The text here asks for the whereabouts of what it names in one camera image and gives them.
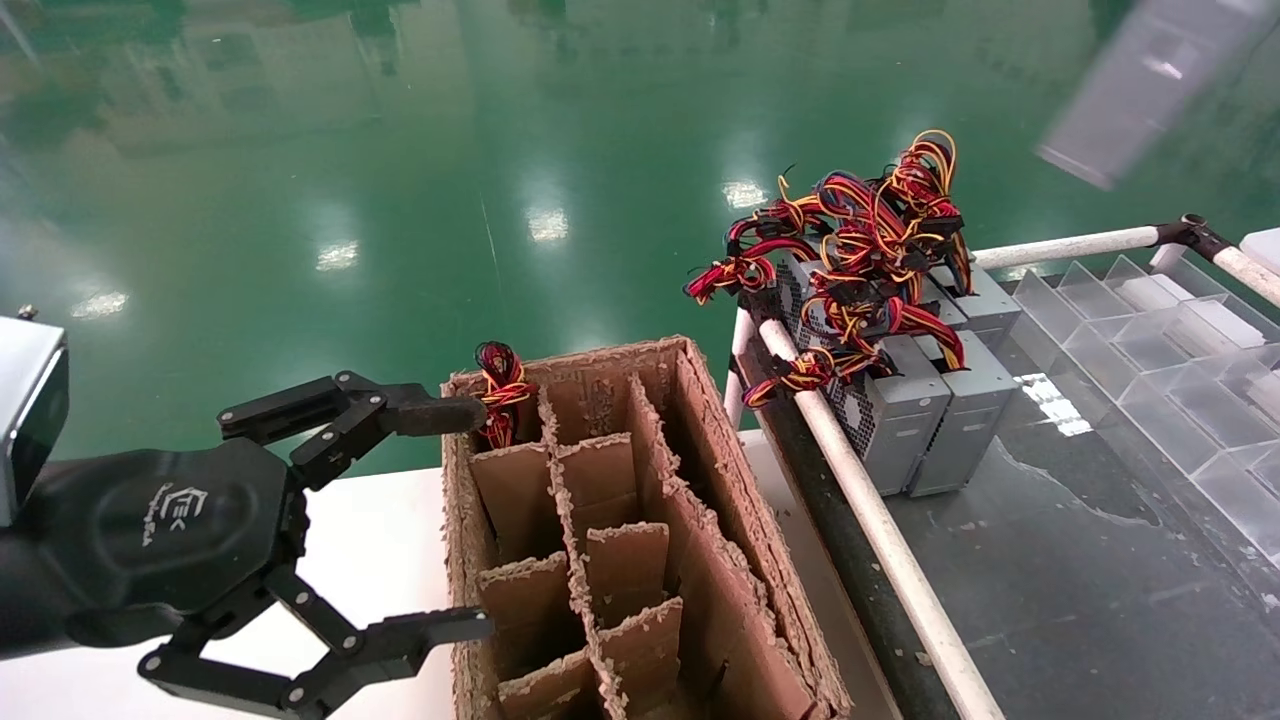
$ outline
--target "green epoxy floor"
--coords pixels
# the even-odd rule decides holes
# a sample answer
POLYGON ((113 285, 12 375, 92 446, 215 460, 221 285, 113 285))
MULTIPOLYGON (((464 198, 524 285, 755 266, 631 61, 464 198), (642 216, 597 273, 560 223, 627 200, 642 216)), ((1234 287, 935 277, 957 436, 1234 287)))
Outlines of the green epoxy floor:
POLYGON ((719 366, 732 304, 680 287, 731 201, 792 163, 797 187, 874 173, 934 126, 977 247, 1280 224, 1280 42, 1115 192, 1033 155, 1126 3, 6 5, 0 307, 70 332, 61 457, 210 445, 218 409, 343 368, 435 384, 490 338, 685 333, 719 366))

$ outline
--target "cardboard box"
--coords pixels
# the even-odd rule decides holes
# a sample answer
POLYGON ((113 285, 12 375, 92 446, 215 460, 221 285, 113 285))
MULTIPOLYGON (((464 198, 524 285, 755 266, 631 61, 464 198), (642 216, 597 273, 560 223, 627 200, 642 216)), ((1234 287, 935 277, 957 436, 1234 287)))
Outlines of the cardboard box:
MULTIPOLYGON (((526 363, 515 447, 444 439, 460 720, 829 720, 851 702, 687 338, 526 363)), ((443 395, 470 395, 476 373, 443 395)))

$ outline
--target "white pipe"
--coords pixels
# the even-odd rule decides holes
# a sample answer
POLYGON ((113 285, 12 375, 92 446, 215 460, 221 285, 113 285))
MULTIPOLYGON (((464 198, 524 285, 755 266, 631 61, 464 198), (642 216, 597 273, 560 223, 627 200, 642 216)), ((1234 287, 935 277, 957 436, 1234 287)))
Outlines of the white pipe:
POLYGON ((975 250, 973 255, 977 258, 978 265, 984 270, 995 270, 997 268, 1046 263, 1064 258, 1080 258, 1082 255, 1100 255, 1102 252, 1149 247, 1156 243, 1157 238, 1158 231, 1156 225, 1143 225, 1139 228, 1044 240, 1024 245, 989 247, 987 250, 975 250))
MULTIPOLYGON (((785 360, 795 360, 796 348, 781 323, 765 320, 759 332, 771 352, 785 360)), ((960 634, 942 610, 938 596, 915 561, 893 516, 884 507, 867 469, 850 447, 827 400, 814 391, 797 392, 795 400, 960 717, 1002 719, 1005 715, 996 705, 987 682, 978 673, 960 634)))
MULTIPOLYGON (((733 356, 733 361, 737 361, 737 355, 733 356)), ((742 393, 745 391, 742 378, 730 370, 728 377, 724 378, 724 414, 728 415, 728 424, 735 430, 742 424, 742 393)))
MULTIPOLYGON (((746 352, 746 343, 753 337, 755 337, 755 323, 751 320, 751 314, 739 307, 737 315, 733 318, 733 342, 730 346, 730 352, 732 352, 730 363, 737 363, 737 359, 746 352)), ((742 378, 730 368, 728 378, 724 380, 724 414, 728 415, 728 421, 733 425, 733 429, 737 429, 742 424, 742 392, 745 389, 742 387, 742 378)))
POLYGON ((1280 275, 1276 275, 1238 247, 1228 247, 1213 256, 1213 264, 1233 278, 1261 295, 1267 302, 1280 306, 1280 275))

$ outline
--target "dark table surface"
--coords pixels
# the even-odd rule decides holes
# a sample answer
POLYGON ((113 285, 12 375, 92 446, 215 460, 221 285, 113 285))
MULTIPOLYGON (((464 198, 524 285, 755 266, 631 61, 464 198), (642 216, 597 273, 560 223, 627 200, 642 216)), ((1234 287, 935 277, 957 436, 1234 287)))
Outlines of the dark table surface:
MULTIPOLYGON (((1037 366, 1014 340, 998 355, 1091 429, 1068 437, 1018 393, 969 487, 886 505, 1005 714, 1280 717, 1275 566, 1069 360, 1037 366)), ((763 420, 904 715, 954 717, 799 410, 763 420)))

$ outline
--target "wire tangle in box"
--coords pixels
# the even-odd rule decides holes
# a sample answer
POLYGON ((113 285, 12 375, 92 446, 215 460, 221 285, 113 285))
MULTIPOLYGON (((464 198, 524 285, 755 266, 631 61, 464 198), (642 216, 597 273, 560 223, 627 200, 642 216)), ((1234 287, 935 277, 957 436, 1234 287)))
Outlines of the wire tangle in box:
POLYGON ((538 386, 525 382, 525 365, 506 343, 480 343, 476 347, 476 365, 485 379, 480 401, 489 413, 480 434, 493 450, 511 447, 516 439, 520 413, 517 405, 534 397, 538 386))

